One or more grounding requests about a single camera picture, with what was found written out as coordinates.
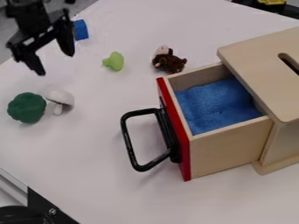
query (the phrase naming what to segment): wooden box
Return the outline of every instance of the wooden box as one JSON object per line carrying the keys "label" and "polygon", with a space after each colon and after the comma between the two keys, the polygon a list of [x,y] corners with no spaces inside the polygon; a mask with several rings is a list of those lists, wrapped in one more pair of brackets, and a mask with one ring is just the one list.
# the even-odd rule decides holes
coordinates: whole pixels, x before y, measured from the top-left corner
{"label": "wooden box", "polygon": [[[299,162],[298,39],[299,28],[294,28],[224,46],[218,64],[157,79],[178,140],[184,180],[247,163],[266,174]],[[194,136],[175,92],[231,76],[253,97],[262,116]]]}

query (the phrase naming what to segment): blue block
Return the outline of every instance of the blue block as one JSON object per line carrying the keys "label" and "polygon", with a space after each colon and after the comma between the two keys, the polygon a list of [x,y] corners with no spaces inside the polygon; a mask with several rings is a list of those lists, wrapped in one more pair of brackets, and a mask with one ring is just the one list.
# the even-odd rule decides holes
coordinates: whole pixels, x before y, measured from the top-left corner
{"label": "blue block", "polygon": [[74,21],[74,33],[76,40],[88,39],[87,24],[83,19]]}

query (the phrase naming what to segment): broccoli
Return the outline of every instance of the broccoli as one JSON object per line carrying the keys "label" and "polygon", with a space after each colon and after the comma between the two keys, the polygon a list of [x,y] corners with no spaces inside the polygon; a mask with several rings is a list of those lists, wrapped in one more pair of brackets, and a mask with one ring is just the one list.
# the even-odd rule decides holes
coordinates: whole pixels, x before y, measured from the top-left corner
{"label": "broccoli", "polygon": [[46,102],[38,94],[22,93],[8,104],[7,113],[22,123],[36,123],[43,116]]}

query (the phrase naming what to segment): wooden drawer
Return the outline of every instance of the wooden drawer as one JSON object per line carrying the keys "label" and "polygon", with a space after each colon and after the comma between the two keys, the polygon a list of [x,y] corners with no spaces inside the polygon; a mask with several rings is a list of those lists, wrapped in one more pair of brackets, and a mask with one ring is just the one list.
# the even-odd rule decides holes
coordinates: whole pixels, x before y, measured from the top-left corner
{"label": "wooden drawer", "polygon": [[175,92],[230,76],[231,72],[222,63],[218,63],[157,80],[160,95],[180,144],[180,167],[184,180],[256,161],[265,147],[273,126],[273,121],[267,115],[196,136],[191,133]]}

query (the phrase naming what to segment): blue cloth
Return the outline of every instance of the blue cloth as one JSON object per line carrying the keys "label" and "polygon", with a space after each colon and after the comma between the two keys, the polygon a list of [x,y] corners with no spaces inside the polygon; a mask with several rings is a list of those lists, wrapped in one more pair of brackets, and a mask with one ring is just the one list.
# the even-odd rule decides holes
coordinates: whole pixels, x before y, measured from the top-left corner
{"label": "blue cloth", "polygon": [[251,95],[235,78],[175,94],[194,136],[261,116]]}

